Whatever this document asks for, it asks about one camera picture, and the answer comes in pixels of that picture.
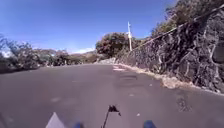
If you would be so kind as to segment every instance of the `road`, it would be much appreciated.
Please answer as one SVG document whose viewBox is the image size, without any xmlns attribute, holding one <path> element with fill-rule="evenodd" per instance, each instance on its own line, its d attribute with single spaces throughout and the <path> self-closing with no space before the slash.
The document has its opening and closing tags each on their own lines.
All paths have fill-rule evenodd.
<svg viewBox="0 0 224 128">
<path fill-rule="evenodd" d="M 193 89 L 167 89 L 153 77 L 112 65 L 42 68 L 0 75 L 0 119 L 8 128 L 44 128 L 56 112 L 72 128 L 100 128 L 116 105 L 123 128 L 224 128 L 224 97 Z"/>
</svg>

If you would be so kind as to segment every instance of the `white road marking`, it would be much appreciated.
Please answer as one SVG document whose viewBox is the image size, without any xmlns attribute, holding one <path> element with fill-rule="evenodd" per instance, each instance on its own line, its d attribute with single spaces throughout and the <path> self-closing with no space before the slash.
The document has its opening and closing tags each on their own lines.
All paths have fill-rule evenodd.
<svg viewBox="0 0 224 128">
<path fill-rule="evenodd" d="M 129 94 L 129 96 L 134 96 L 134 94 Z"/>
</svg>

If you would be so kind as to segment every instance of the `sky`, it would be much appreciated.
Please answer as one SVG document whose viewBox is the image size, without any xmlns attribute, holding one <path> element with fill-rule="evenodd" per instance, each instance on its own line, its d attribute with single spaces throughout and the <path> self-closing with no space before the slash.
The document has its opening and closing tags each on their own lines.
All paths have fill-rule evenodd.
<svg viewBox="0 0 224 128">
<path fill-rule="evenodd" d="M 0 34 L 35 48 L 83 53 L 105 34 L 144 38 L 175 0 L 0 0 Z"/>
</svg>

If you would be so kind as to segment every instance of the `utility pole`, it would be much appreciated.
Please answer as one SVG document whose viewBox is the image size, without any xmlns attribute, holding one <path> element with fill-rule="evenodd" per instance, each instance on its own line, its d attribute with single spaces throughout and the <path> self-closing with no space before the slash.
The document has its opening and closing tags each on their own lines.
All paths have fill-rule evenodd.
<svg viewBox="0 0 224 128">
<path fill-rule="evenodd" d="M 132 51 L 132 44 L 131 44 L 131 39 L 132 39 L 132 35 L 131 35 L 131 24 L 129 22 L 128 22 L 128 38 L 129 38 L 130 51 Z"/>
</svg>

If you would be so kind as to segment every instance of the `wall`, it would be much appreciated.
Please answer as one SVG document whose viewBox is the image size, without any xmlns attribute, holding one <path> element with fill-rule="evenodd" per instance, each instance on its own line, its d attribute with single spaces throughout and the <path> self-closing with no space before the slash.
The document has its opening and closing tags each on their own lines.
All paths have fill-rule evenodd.
<svg viewBox="0 0 224 128">
<path fill-rule="evenodd" d="M 148 41 L 118 62 L 224 93 L 223 8 Z"/>
</svg>

